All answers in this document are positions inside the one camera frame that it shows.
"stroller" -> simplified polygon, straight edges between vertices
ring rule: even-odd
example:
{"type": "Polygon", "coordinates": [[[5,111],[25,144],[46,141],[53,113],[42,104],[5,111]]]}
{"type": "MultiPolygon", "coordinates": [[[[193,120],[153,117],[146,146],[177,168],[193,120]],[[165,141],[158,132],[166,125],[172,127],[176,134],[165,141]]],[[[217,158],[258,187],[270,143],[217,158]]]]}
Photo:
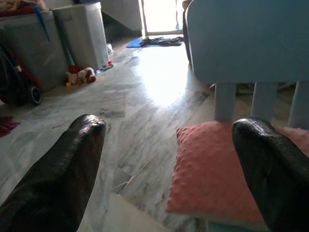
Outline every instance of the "stroller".
{"type": "Polygon", "coordinates": [[[0,44],[0,100],[10,105],[42,102],[41,91],[34,78],[17,63],[13,54],[0,44]]]}

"white wall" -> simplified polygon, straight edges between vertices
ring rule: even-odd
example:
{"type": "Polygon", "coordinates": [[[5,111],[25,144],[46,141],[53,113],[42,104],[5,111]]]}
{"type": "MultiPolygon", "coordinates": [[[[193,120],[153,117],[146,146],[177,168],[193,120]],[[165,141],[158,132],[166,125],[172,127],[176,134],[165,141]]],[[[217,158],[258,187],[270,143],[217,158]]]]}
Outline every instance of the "white wall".
{"type": "Polygon", "coordinates": [[[101,0],[104,13],[131,30],[141,30],[139,0],[101,0]]]}
{"type": "Polygon", "coordinates": [[[50,9],[74,4],[73,0],[44,0],[44,2],[46,7],[50,9]]]}

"gray laundry basket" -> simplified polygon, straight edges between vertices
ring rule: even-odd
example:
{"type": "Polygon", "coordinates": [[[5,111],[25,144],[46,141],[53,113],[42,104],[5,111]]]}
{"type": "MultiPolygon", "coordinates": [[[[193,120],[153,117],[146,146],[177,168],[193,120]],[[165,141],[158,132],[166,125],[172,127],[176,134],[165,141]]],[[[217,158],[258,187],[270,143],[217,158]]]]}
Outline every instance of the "gray laundry basket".
{"type": "Polygon", "coordinates": [[[40,81],[42,91],[63,85],[67,61],[52,12],[42,13],[50,41],[35,14],[0,18],[0,39],[40,81]]]}
{"type": "Polygon", "coordinates": [[[108,64],[100,2],[60,7],[53,13],[76,65],[99,70],[108,64]]]}

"doorway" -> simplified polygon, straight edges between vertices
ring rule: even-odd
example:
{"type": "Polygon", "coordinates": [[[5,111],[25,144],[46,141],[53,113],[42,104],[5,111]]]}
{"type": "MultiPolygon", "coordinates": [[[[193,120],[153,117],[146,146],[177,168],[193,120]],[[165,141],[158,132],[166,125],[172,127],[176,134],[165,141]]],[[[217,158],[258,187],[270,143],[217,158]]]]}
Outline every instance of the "doorway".
{"type": "Polygon", "coordinates": [[[182,34],[183,1],[141,0],[145,34],[182,34]]]}

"marble floor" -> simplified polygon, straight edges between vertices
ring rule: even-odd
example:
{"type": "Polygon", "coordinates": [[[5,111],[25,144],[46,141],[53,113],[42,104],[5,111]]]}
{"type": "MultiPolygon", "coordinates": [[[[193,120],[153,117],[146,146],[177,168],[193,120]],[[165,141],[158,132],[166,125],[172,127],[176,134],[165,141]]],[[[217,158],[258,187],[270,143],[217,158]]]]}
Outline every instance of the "marble floor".
{"type": "MultiPolygon", "coordinates": [[[[0,203],[76,117],[95,114],[108,129],[80,232],[246,231],[165,212],[176,128],[212,120],[214,96],[192,74],[184,46],[127,49],[127,42],[113,44],[116,66],[95,83],[58,87],[35,108],[0,107],[0,116],[21,122],[0,138],[0,203]]],[[[293,91],[278,93],[275,125],[286,124],[293,91]]],[[[250,115],[251,100],[237,97],[235,119],[250,115]]]]}

